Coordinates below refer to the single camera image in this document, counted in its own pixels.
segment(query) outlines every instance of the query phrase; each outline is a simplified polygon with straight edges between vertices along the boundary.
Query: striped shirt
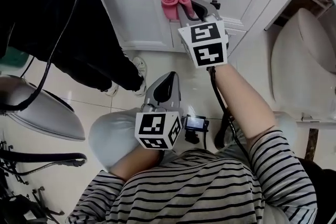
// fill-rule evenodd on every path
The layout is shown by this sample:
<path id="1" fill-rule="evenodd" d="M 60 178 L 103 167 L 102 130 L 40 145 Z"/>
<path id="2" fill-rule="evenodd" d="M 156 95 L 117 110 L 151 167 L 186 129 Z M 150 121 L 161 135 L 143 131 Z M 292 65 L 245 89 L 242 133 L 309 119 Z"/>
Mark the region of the striped shirt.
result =
<path id="1" fill-rule="evenodd" d="M 259 138 L 249 157 L 251 167 L 187 151 L 126 183 L 101 171 L 66 223 L 313 223 L 314 187 L 281 132 Z"/>

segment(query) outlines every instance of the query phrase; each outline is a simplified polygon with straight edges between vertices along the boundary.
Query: sleeve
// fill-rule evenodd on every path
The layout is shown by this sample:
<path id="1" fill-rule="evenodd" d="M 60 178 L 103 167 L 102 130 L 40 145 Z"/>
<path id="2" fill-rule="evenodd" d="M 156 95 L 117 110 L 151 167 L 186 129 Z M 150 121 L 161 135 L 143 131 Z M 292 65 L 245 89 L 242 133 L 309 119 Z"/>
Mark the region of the sleeve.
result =
<path id="1" fill-rule="evenodd" d="M 314 186 L 282 131 L 260 137 L 249 157 L 266 203 L 280 208 L 291 223 L 313 223 L 317 213 Z"/>
<path id="2" fill-rule="evenodd" d="M 85 189 L 66 224 L 104 221 L 124 184 L 119 177 L 101 171 Z"/>

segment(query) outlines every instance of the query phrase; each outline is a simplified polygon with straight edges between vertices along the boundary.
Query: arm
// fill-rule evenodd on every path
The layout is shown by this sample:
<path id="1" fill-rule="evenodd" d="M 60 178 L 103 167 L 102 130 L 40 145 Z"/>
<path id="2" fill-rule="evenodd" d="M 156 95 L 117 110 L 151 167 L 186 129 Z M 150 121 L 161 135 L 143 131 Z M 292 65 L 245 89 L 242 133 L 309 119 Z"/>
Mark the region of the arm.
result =
<path id="1" fill-rule="evenodd" d="M 101 171 L 80 197 L 66 224 L 104 221 L 125 182 L 133 175 L 155 166 L 159 156 L 158 150 L 138 146 L 110 168 L 110 173 Z"/>
<path id="2" fill-rule="evenodd" d="M 66 224 L 105 220 L 106 212 L 111 209 L 124 184 L 119 177 L 101 171 L 85 189 Z"/>
<path id="3" fill-rule="evenodd" d="M 248 144 L 277 125 L 273 111 L 255 89 L 227 64 L 216 67 L 216 83 Z"/>
<path id="4" fill-rule="evenodd" d="M 280 208 L 292 223 L 313 223 L 314 187 L 282 132 L 274 127 L 271 108 L 230 65 L 216 67 L 216 83 L 250 145 L 251 170 L 266 203 Z"/>

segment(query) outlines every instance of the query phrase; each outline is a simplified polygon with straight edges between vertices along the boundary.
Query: knee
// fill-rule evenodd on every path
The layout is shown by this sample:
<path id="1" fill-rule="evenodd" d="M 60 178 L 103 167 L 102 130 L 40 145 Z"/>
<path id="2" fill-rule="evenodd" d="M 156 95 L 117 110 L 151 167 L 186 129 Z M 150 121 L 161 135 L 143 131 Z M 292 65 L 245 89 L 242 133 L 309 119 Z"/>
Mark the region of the knee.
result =
<path id="1" fill-rule="evenodd" d="M 110 113 L 93 123 L 89 146 L 104 167 L 111 167 L 139 144 L 134 137 L 136 112 Z"/>

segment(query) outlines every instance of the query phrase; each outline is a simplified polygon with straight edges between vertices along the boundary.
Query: tile floor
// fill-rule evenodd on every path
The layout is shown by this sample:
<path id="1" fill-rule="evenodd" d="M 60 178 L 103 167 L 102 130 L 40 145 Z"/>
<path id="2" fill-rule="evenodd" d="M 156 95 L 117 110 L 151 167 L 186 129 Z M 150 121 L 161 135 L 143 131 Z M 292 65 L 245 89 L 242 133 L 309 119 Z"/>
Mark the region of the tile floor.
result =
<path id="1" fill-rule="evenodd" d="M 250 47 L 246 48 L 239 58 L 232 62 L 275 111 L 279 108 L 272 96 L 269 63 L 272 44 L 278 31 L 279 29 L 274 27 L 261 33 L 258 40 L 251 43 Z M 185 114 L 203 115 L 211 119 L 207 145 L 209 150 L 215 151 L 212 140 L 219 129 L 222 112 L 213 93 L 207 72 L 204 69 L 195 69 L 187 55 L 182 53 L 141 51 L 139 56 L 146 61 L 148 66 L 146 78 L 148 85 L 151 85 L 158 77 L 169 71 L 174 70 L 178 73 L 181 83 L 182 108 Z M 44 67 L 45 63 L 34 60 L 26 73 L 26 79 L 37 84 L 42 77 Z M 86 137 L 91 124 L 99 116 L 139 107 L 144 99 L 137 98 L 132 92 L 125 91 L 122 88 L 119 88 L 118 94 L 112 99 L 98 90 L 76 83 L 54 66 L 50 70 L 44 89 L 63 98 L 73 107 L 84 126 Z M 86 154 L 88 162 L 83 167 L 50 167 L 26 176 L 25 180 L 29 181 L 28 186 L 17 183 L 14 177 L 11 177 L 10 180 L 10 185 L 15 193 L 27 194 L 31 192 L 32 188 L 44 186 L 47 205 L 52 210 L 63 210 L 65 215 L 68 215 L 84 188 L 94 175 L 102 169 L 91 153 L 87 140 L 72 142 L 41 135 L 25 129 L 8 118 L 0 118 L 0 128 L 2 128 L 4 139 L 8 144 L 14 145 L 15 151 L 27 153 L 81 152 Z M 336 163 L 335 137 L 334 131 L 323 132 L 319 135 L 316 155 L 318 164 L 322 167 L 336 169 L 332 166 L 335 166 Z M 307 140 L 308 129 L 299 129 L 293 150 L 300 157 L 304 157 Z M 193 147 L 192 144 L 184 141 L 183 135 L 179 137 L 177 144 L 179 145 L 179 151 Z M 39 165 L 20 164 L 19 170 L 29 170 L 37 166 Z M 62 222 L 65 216 L 57 219 Z"/>

